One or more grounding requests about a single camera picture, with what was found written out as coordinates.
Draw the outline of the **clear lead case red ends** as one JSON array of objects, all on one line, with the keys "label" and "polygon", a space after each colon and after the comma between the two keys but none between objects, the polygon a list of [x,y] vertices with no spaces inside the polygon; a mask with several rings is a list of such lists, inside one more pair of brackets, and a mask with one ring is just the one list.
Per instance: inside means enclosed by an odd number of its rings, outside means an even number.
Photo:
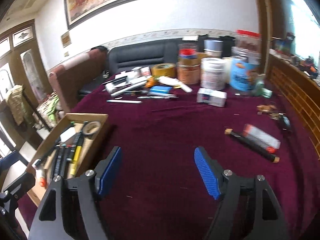
[{"label": "clear lead case red ends", "polygon": [[278,139],[251,124],[245,124],[243,135],[267,150],[268,153],[273,154],[280,148]]}]

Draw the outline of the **blue flat case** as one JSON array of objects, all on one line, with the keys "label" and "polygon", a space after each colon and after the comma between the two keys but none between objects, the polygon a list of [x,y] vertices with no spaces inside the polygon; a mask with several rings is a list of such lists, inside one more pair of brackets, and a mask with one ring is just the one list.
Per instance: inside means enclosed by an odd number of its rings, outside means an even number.
[{"label": "blue flat case", "polygon": [[172,87],[170,86],[153,86],[150,88],[150,93],[169,94]]}]

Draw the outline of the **cardboard tray box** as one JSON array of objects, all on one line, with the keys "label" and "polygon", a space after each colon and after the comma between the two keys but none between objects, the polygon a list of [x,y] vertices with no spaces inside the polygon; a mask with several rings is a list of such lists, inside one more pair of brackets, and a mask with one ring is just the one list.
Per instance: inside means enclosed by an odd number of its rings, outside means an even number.
[{"label": "cardboard tray box", "polygon": [[[83,136],[81,130],[85,122],[91,121],[100,122],[101,128],[92,139],[88,139]],[[61,142],[60,134],[72,126],[75,127],[76,135],[64,143]],[[79,176],[89,168],[100,144],[103,142],[109,126],[108,114],[68,113],[60,120],[57,126],[52,129],[46,139],[40,144],[27,167],[27,172],[32,173],[35,179],[35,170],[38,167],[46,171],[47,187],[40,187],[36,181],[34,187],[28,191],[28,196],[36,206],[39,206],[54,176],[71,179],[68,178],[70,165],[78,141],[82,138],[84,138],[84,143],[74,177]]]}]

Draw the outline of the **maroon velvet tablecloth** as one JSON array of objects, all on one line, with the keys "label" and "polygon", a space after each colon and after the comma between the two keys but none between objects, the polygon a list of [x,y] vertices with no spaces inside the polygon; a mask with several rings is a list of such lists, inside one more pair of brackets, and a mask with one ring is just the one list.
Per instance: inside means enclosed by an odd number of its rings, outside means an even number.
[{"label": "maroon velvet tablecloth", "polygon": [[[85,96],[75,113],[108,115],[110,129],[96,160],[122,149],[120,170],[100,211],[114,239],[203,239],[214,217],[211,197],[194,163],[203,146],[211,158],[239,176],[262,174],[271,185],[297,239],[319,212],[319,161],[314,137],[295,111],[293,97],[274,89],[272,98],[228,93],[223,108],[197,103],[198,87],[177,90],[175,100],[110,103],[102,87]],[[273,164],[225,135],[246,124],[280,141]]]}]

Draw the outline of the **black leather sofa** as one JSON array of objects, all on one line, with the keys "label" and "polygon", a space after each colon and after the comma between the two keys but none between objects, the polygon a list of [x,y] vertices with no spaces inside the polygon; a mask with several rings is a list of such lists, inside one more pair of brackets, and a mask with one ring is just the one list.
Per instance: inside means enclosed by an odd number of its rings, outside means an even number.
[{"label": "black leather sofa", "polygon": [[156,40],[120,46],[108,52],[106,71],[109,75],[131,71],[136,67],[153,67],[161,63],[177,63],[182,39]]}]

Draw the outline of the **yellow packing tape roll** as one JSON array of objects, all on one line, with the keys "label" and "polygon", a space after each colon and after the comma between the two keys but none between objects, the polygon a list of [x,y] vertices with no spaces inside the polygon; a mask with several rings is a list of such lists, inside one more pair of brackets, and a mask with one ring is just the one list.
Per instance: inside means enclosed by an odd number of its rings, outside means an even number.
[{"label": "yellow packing tape roll", "polygon": [[167,76],[171,78],[176,77],[176,64],[174,63],[161,63],[154,65],[151,68],[151,74],[153,76]]}]

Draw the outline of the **yellow highlighter pen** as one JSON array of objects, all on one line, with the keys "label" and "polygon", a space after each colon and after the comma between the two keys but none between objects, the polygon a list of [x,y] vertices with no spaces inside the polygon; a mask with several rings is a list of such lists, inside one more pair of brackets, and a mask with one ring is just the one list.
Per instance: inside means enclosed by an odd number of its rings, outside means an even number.
[{"label": "yellow highlighter pen", "polygon": [[68,178],[73,178],[75,176],[76,168],[77,168],[77,165],[78,165],[78,161],[79,161],[79,157],[80,157],[80,153],[81,153],[81,150],[82,150],[83,143],[84,143],[84,138],[79,139],[78,144],[77,144],[77,146],[75,148],[75,154],[74,154],[72,163],[70,165]]}]

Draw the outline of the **red lid clear jar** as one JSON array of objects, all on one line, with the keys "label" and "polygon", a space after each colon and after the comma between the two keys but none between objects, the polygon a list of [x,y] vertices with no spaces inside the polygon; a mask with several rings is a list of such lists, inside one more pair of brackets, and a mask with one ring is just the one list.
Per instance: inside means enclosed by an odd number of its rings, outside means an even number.
[{"label": "red lid clear jar", "polygon": [[253,53],[261,53],[261,35],[248,30],[236,31],[235,45]]}]

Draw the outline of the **amber jar orange label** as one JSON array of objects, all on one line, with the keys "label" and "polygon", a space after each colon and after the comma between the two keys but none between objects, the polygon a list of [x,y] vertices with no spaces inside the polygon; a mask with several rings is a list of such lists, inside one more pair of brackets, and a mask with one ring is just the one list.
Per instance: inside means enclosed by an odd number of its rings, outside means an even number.
[{"label": "amber jar orange label", "polygon": [[200,81],[200,65],[177,64],[177,78],[185,85],[196,85]]}]

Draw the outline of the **white eraser box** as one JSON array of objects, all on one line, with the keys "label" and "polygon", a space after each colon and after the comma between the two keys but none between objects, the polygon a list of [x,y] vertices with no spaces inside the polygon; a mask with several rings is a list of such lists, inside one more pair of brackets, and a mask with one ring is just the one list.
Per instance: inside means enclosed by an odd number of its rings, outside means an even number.
[{"label": "white eraser box", "polygon": [[227,99],[227,93],[218,91],[218,90],[212,90],[212,89],[206,89],[206,88],[200,88],[197,93],[197,103],[205,103],[207,105],[215,106],[215,107],[224,107],[225,102]]}]

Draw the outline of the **white plastic tub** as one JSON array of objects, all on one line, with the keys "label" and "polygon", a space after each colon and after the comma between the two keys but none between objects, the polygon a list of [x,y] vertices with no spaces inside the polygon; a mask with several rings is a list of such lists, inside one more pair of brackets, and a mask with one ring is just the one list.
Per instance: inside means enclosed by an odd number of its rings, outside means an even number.
[{"label": "white plastic tub", "polygon": [[201,87],[223,90],[225,87],[225,60],[207,57],[201,60]]}]

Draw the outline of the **white bottle orange cap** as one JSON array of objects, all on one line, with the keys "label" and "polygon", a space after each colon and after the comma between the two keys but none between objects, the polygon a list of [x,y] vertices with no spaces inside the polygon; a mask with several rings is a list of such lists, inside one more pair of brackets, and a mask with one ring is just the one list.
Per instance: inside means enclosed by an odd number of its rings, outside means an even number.
[{"label": "white bottle orange cap", "polygon": [[42,188],[46,188],[47,187],[46,171],[41,167],[38,167],[35,171],[36,171],[36,181],[38,185]]}]

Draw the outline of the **white pen blue tip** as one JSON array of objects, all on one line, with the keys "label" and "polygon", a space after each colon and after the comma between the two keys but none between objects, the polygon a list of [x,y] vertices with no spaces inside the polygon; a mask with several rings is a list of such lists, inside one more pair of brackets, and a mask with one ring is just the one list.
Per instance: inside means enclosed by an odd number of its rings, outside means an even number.
[{"label": "white pen blue tip", "polygon": [[107,100],[109,103],[130,103],[130,104],[141,104],[140,100]]}]

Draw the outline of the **blue label plastic jar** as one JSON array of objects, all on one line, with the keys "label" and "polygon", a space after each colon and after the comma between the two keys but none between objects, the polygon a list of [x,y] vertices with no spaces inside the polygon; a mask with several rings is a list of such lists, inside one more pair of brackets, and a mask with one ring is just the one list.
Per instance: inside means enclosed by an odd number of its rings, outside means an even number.
[{"label": "blue label plastic jar", "polygon": [[255,86],[260,66],[247,62],[243,56],[235,56],[231,61],[229,84],[236,90],[249,92]]}]

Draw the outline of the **black marker tan cap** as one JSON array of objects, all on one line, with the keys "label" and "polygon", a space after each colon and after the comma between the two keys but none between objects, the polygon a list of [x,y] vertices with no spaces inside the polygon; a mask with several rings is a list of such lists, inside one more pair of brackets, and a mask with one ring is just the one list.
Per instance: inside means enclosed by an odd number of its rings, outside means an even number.
[{"label": "black marker tan cap", "polygon": [[277,155],[268,152],[266,149],[259,146],[253,140],[250,140],[247,137],[244,137],[244,136],[236,133],[231,128],[225,129],[225,135],[228,135],[229,137],[233,138],[234,140],[240,142],[241,144],[245,145],[247,148],[250,148],[251,150],[253,150],[257,154],[259,154],[260,156],[262,156],[263,158],[267,159],[268,161],[270,161],[274,164],[280,162],[280,158]]}]

